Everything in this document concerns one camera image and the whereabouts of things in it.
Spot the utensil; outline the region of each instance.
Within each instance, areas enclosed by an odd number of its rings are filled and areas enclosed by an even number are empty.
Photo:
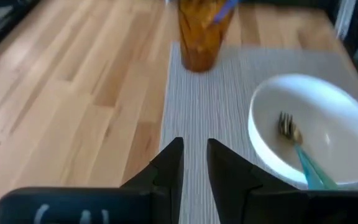
[[[302,149],[303,138],[300,130],[293,122],[292,115],[280,113],[278,131],[294,144],[294,148],[301,161],[309,189],[338,189],[339,187],[320,166]]]

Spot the bowl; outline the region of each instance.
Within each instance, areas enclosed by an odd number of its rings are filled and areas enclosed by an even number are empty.
[[[280,112],[293,115],[302,147],[337,184],[358,182],[358,102],[315,77],[286,74],[261,83],[248,120],[257,155],[279,175],[306,184],[293,146],[278,133]]]

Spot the teal fork handle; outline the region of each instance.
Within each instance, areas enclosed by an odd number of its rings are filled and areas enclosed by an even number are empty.
[[[339,189],[339,187],[335,183],[335,181],[333,181],[332,178],[330,178],[327,175],[327,173],[325,173],[325,171],[309,155],[307,155],[307,153],[304,150],[302,150],[300,145],[296,144],[295,147],[300,148],[301,153],[307,158],[307,160],[309,161],[309,164],[312,166],[312,168],[314,169],[314,171],[316,172],[316,174],[318,175],[318,177],[324,184],[325,189],[327,189],[327,190],[338,190]]]
[[[296,153],[301,161],[303,172],[305,173],[306,180],[308,182],[309,190],[324,190],[324,184],[320,181],[319,176],[314,171],[313,166],[309,163],[308,156],[303,153],[302,148],[299,145],[295,145]]]

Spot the gray placemat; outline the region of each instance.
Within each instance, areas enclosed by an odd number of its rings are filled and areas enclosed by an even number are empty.
[[[180,223],[219,223],[206,167],[208,138],[221,141],[276,175],[255,154],[247,133],[247,121],[255,88],[282,73],[320,77],[358,100],[358,74],[348,71],[340,56],[334,53],[223,47],[216,66],[207,74],[198,75],[183,68],[179,45],[173,44],[160,150],[173,138],[184,138]],[[289,183],[300,189],[306,187]],[[351,187],[358,189],[358,184]]]

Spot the blue straw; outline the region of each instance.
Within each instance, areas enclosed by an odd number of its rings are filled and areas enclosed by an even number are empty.
[[[226,3],[224,3],[222,9],[219,11],[219,13],[216,14],[213,22],[214,23],[220,22],[228,14],[228,12],[230,12],[230,10],[232,10],[234,6],[236,6],[238,1],[239,0],[227,0]]]

